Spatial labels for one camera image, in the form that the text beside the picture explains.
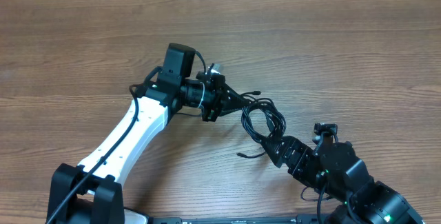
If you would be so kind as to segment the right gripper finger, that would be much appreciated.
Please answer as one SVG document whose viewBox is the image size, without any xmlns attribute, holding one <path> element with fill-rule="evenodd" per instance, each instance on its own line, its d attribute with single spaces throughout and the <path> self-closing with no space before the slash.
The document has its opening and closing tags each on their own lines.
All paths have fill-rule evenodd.
<svg viewBox="0 0 441 224">
<path fill-rule="evenodd" d="M 268 154 L 283 155 L 293 142 L 292 136 L 282 136 L 262 142 L 262 147 Z"/>
<path fill-rule="evenodd" d="M 285 158 L 284 152 L 280 152 L 280 151 L 271 152 L 270 159 L 277 168 L 281 168 L 281 166 L 284 163 L 286 163 L 286 158 Z"/>
</svg>

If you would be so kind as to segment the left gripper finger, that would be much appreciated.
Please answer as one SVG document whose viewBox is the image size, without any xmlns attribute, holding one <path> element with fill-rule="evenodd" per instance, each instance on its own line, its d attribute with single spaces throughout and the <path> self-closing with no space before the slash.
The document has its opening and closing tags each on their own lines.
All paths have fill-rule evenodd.
<svg viewBox="0 0 441 224">
<path fill-rule="evenodd" d="M 216 109 L 216 116 L 220 117 L 220 116 L 225 116 L 228 114 L 231 114 L 233 112 L 242 110 L 243 106 L 239 106 L 239 105 L 235 105 L 233 107 L 231 106 L 220 106 L 219 108 Z"/>
<path fill-rule="evenodd" d="M 239 93 L 234 91 L 231 87 L 225 84 L 226 97 L 223 107 L 225 109 L 241 109 L 248 106 L 251 101 L 241 96 Z"/>
</svg>

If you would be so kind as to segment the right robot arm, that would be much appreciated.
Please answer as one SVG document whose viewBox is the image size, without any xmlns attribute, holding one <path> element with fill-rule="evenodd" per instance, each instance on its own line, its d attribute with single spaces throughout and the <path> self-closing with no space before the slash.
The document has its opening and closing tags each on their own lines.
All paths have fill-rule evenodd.
<svg viewBox="0 0 441 224">
<path fill-rule="evenodd" d="M 423 218 L 398 192 L 369 174 L 349 142 L 335 142 L 322 135 L 314 149 L 292 136 L 263 141 L 262 147 L 276 167 L 319 194 L 341 204 L 319 223 L 423 223 Z"/>
</svg>

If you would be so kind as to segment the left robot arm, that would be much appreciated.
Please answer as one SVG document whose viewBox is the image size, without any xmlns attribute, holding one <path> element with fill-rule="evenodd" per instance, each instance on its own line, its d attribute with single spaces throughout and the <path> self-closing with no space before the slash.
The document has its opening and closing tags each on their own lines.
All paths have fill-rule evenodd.
<svg viewBox="0 0 441 224">
<path fill-rule="evenodd" d="M 154 137 L 182 107 L 200 110 L 209 122 L 250 103 L 214 66 L 191 79 L 198 55 L 189 46 L 170 43 L 163 65 L 129 87 L 130 107 L 102 144 L 78 165 L 63 163 L 54 172 L 47 223 L 148 223 L 146 214 L 124 206 L 123 186 Z"/>
</svg>

